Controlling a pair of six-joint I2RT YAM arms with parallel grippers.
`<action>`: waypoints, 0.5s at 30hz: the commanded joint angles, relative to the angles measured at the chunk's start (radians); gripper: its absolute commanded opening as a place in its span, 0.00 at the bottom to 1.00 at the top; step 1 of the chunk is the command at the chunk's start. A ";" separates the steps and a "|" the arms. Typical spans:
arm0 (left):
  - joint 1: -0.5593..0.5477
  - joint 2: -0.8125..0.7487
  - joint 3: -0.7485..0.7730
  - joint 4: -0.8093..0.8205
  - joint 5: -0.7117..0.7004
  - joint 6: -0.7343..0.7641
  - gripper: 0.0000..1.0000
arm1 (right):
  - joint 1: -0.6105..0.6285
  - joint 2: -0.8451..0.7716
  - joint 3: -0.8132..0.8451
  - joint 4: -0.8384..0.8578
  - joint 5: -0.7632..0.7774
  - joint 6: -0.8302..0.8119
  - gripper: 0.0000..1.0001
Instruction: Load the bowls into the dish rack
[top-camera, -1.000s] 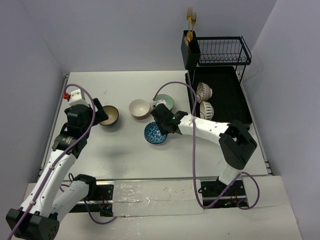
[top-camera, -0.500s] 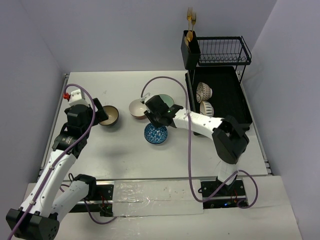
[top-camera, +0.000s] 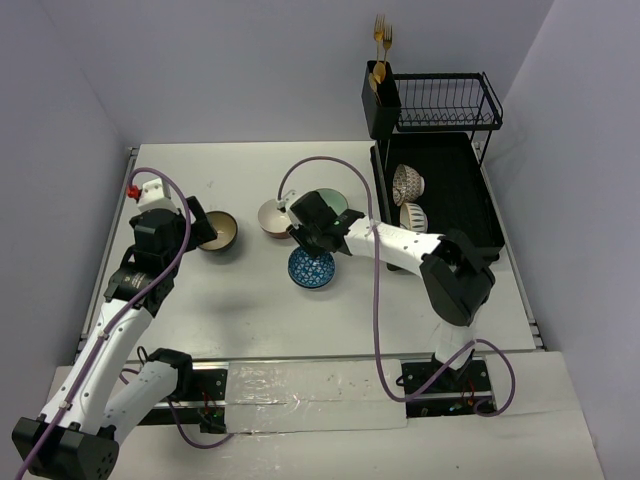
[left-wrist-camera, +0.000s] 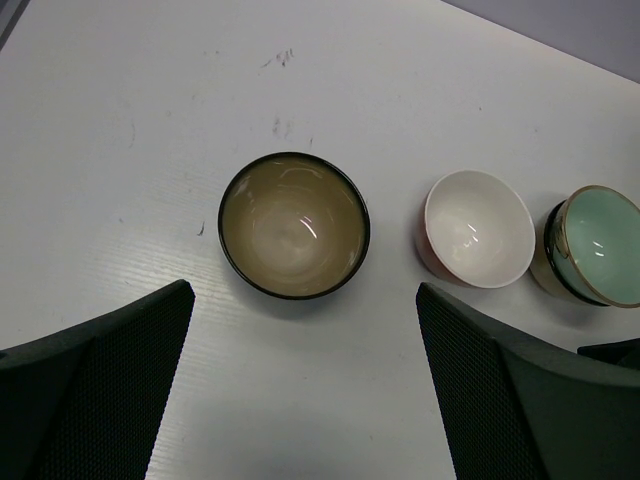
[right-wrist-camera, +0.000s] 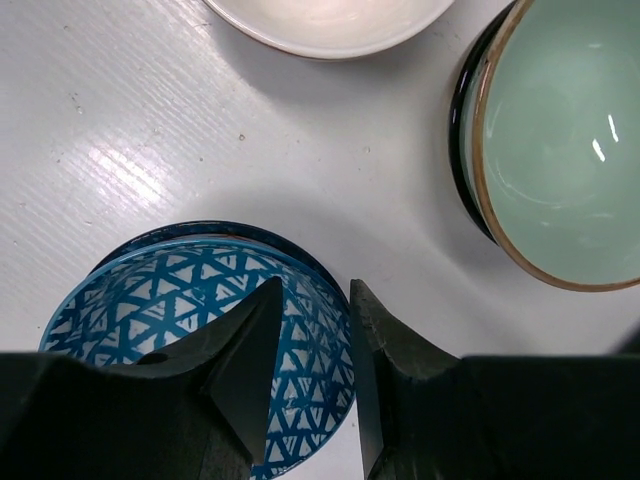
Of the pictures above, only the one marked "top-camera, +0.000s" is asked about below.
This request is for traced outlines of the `blue geometric pattern bowl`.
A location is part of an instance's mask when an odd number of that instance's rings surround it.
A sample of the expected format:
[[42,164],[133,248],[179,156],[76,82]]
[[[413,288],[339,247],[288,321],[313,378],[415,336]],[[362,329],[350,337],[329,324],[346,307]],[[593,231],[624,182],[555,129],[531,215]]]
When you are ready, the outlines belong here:
[[315,290],[327,286],[333,280],[336,264],[330,253],[312,257],[302,247],[298,247],[289,255],[287,271],[296,285]]

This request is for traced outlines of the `white striped bowl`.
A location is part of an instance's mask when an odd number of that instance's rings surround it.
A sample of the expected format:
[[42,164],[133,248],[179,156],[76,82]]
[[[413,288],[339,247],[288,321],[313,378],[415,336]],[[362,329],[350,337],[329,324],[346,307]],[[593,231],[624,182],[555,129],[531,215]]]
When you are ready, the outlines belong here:
[[418,233],[426,233],[428,219],[423,209],[411,202],[404,202],[399,212],[400,227]]

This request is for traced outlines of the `brown lattice pattern bowl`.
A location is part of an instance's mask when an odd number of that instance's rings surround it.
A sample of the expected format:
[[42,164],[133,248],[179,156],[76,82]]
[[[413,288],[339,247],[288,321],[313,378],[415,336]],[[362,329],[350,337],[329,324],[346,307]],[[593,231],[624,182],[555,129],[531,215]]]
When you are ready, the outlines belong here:
[[392,197],[396,206],[414,202],[424,190],[425,180],[414,168],[405,164],[397,166],[392,180]]

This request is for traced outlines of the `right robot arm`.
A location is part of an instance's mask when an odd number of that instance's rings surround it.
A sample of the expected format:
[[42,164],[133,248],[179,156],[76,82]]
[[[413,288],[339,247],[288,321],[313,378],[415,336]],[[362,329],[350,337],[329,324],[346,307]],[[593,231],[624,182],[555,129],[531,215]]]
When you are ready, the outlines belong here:
[[495,276],[464,233],[414,232],[351,209],[338,214],[316,191],[290,191],[277,201],[277,209],[289,217],[289,234],[312,257],[341,253],[370,258],[376,268],[387,263],[419,277],[440,318],[436,383],[455,391],[468,380],[470,354],[459,351],[474,339],[474,320]]

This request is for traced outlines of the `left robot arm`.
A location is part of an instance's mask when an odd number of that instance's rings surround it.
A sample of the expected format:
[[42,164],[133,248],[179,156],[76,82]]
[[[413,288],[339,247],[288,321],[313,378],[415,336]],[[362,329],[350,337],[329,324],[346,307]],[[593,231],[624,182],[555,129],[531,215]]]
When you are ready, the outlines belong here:
[[159,348],[119,394],[112,389],[128,355],[174,287],[184,253],[217,237],[200,202],[177,208],[168,196],[140,198],[130,224],[134,243],[111,276],[98,322],[69,375],[35,419],[22,417],[12,441],[22,458],[17,477],[106,479],[121,444],[163,399],[195,386],[192,357]]

